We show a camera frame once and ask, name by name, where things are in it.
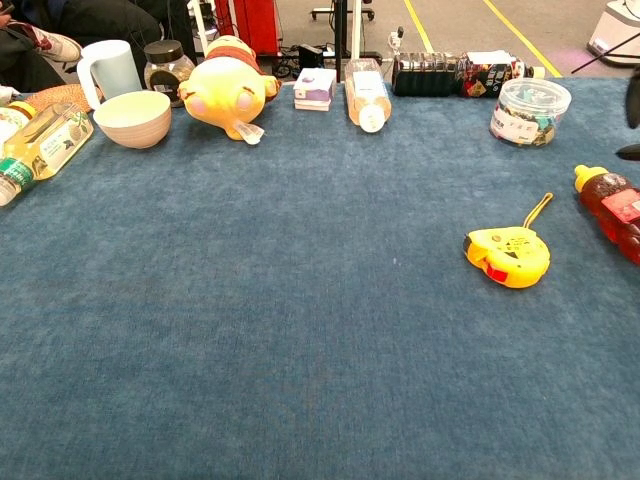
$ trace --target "black pole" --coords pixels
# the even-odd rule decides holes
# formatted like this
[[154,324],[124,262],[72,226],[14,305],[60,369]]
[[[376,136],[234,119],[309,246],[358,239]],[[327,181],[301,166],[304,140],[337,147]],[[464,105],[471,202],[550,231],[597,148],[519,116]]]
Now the black pole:
[[342,15],[342,56],[344,57],[349,55],[349,50],[347,50],[347,25],[349,24],[349,5],[347,4],[347,2],[348,0],[344,0],[342,2],[342,10],[340,11],[340,15]]
[[624,42],[619,43],[618,45],[616,45],[613,48],[610,48],[609,50],[607,50],[606,52],[601,53],[600,55],[598,55],[595,58],[592,58],[591,60],[589,60],[587,63],[585,63],[584,65],[580,65],[578,68],[576,68],[574,71],[572,71],[571,73],[576,73],[577,71],[582,70],[584,67],[586,67],[587,65],[591,65],[593,62],[595,62],[596,60],[601,59],[604,56],[609,55],[610,52],[613,52],[616,48],[620,48],[622,45],[624,45],[625,43],[629,43],[631,40],[634,40],[636,38],[640,37],[640,33],[636,33],[633,37],[631,38],[627,38]]
[[340,83],[340,71],[342,70],[342,42],[343,42],[343,31],[342,24],[342,6],[346,6],[346,0],[335,0],[333,4],[333,17],[335,18],[335,51],[336,51],[336,82]]

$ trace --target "red label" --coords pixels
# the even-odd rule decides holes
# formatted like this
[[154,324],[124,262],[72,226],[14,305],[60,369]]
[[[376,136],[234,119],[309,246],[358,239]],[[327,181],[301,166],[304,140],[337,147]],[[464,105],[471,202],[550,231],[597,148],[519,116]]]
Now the red label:
[[632,188],[603,199],[602,204],[621,222],[631,223],[640,218],[640,192]]

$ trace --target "yellow bottle cap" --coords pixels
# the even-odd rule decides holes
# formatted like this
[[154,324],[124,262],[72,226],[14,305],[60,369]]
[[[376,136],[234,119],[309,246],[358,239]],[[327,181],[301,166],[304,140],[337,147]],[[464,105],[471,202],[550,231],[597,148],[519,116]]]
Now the yellow bottle cap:
[[603,173],[609,173],[609,170],[602,167],[587,167],[586,165],[578,165],[575,168],[576,173],[576,190],[578,193],[582,192],[584,184],[591,180],[596,175]]
[[33,108],[31,105],[29,105],[27,102],[21,102],[19,100],[16,100],[15,102],[11,102],[8,106],[13,107],[16,110],[22,112],[27,117],[29,117],[29,120],[35,117],[36,113],[38,113],[37,110]]

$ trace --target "yellow floor line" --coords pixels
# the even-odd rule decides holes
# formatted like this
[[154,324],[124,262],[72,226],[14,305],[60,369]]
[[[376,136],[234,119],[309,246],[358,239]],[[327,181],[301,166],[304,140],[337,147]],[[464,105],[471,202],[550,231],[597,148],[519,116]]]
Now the yellow floor line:
[[422,38],[422,43],[424,43],[424,48],[427,50],[427,52],[433,53],[433,47],[431,46],[431,42],[429,41],[427,32],[424,31],[424,27],[422,26],[422,23],[420,23],[420,19],[418,18],[418,15],[416,15],[416,11],[413,9],[413,5],[411,5],[411,0],[404,0],[404,4],[407,6],[409,15],[411,15],[411,19],[418,29],[420,38]]
[[524,43],[524,44],[527,46],[527,48],[528,48],[529,50],[531,50],[531,52],[536,56],[536,58],[542,62],[542,64],[545,66],[545,68],[546,68],[549,72],[551,72],[551,74],[552,74],[554,77],[556,77],[556,78],[562,78],[562,74],[558,71],[558,69],[556,69],[556,67],[554,67],[554,66],[553,66],[553,64],[552,64],[549,60],[547,60],[547,58],[546,58],[544,55],[542,55],[542,53],[540,53],[540,50],[538,50],[538,49],[533,45],[533,43],[531,43],[531,42],[527,39],[527,37],[525,37],[522,33],[520,33],[520,30],[518,30],[516,27],[514,27],[514,26],[513,26],[513,24],[512,24],[512,23],[507,19],[507,17],[505,17],[505,16],[500,12],[500,10],[498,10],[498,9],[496,8],[496,6],[495,6],[493,3],[491,3],[491,1],[490,1],[490,0],[482,0],[482,1],[487,5],[487,7],[489,7],[489,8],[491,9],[491,11],[492,11],[493,13],[495,13],[496,17],[498,17],[498,18],[502,21],[502,23],[504,23],[504,24],[506,25],[506,27],[507,27],[508,29],[509,29],[509,30],[511,30],[511,31],[514,33],[514,35],[515,35],[516,37],[518,37],[518,38],[520,39],[520,41],[521,41],[522,43]]

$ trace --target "stuffed animal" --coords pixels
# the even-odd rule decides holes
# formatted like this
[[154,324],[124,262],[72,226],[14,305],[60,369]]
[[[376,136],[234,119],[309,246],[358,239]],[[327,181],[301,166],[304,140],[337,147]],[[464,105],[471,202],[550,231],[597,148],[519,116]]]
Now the stuffed animal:
[[187,112],[203,122],[221,127],[233,140],[255,144],[264,130],[250,122],[273,100],[281,82],[265,74],[255,52],[242,40],[225,35],[211,43],[178,93]]

